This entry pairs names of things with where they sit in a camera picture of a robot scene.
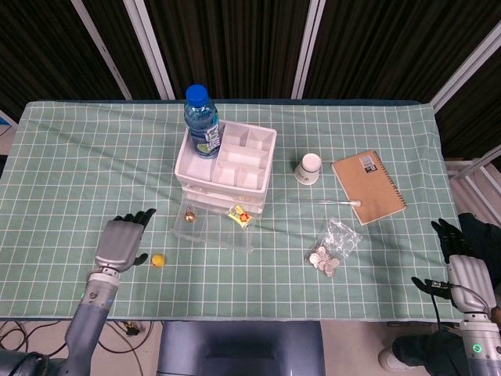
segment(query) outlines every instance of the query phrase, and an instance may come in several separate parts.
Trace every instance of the notebook label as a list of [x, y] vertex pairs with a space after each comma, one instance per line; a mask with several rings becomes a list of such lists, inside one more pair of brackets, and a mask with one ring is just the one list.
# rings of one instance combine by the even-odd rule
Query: notebook label
[[366, 155], [365, 157], [360, 158], [360, 163], [362, 163], [362, 166], [366, 170], [367, 173], [377, 171], [377, 167], [374, 164], [373, 159], [370, 157], [370, 155]]

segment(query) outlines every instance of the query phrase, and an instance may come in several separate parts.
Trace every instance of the gold bell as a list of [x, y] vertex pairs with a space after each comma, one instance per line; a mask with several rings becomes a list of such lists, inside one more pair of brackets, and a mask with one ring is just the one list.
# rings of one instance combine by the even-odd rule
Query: gold bell
[[195, 222], [195, 219], [196, 215], [195, 213], [193, 213], [193, 209], [189, 206], [188, 208], [186, 208], [185, 221], [192, 223]]

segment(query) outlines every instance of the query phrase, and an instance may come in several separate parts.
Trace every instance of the table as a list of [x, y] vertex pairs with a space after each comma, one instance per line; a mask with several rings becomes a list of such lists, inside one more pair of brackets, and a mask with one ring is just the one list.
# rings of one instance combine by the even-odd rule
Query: table
[[[101, 229], [116, 214], [156, 208], [141, 250], [168, 266], [122, 274], [110, 317], [140, 319], [433, 319], [412, 276], [443, 280], [431, 219], [456, 223], [429, 104], [332, 107], [218, 104], [221, 118], [277, 130], [267, 205], [252, 254], [179, 240], [182, 197], [173, 176], [185, 130], [180, 103], [29, 103], [0, 181], [0, 316], [67, 318], [85, 287]], [[408, 207], [360, 226], [330, 162], [375, 149]], [[319, 181], [300, 186], [307, 152]], [[304, 263], [338, 218], [363, 235], [333, 280]], [[440, 301], [443, 319], [456, 317]]]

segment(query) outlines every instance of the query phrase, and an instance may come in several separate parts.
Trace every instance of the robotic arm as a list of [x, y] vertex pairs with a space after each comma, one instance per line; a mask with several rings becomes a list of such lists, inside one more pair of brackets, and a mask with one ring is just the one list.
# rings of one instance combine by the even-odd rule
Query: robotic arm
[[0, 376], [90, 375], [92, 354], [120, 285], [120, 273], [148, 258], [146, 253], [139, 257], [136, 254], [155, 211], [117, 216], [106, 224], [97, 247], [97, 269], [88, 276], [85, 293], [66, 333], [67, 359], [49, 361], [36, 352], [0, 351]]
[[414, 284], [428, 294], [449, 298], [463, 313], [460, 329], [472, 376], [501, 376], [501, 336], [490, 320], [496, 307], [488, 267], [473, 257], [463, 234], [443, 219], [431, 223], [438, 233], [449, 282], [413, 278]]

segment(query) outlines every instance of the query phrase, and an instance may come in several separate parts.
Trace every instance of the plastic water bottle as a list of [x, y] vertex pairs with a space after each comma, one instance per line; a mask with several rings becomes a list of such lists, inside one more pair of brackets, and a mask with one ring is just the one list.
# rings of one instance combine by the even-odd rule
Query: plastic water bottle
[[185, 122], [198, 155], [213, 158], [221, 145], [218, 109], [203, 85], [191, 85], [186, 90]]

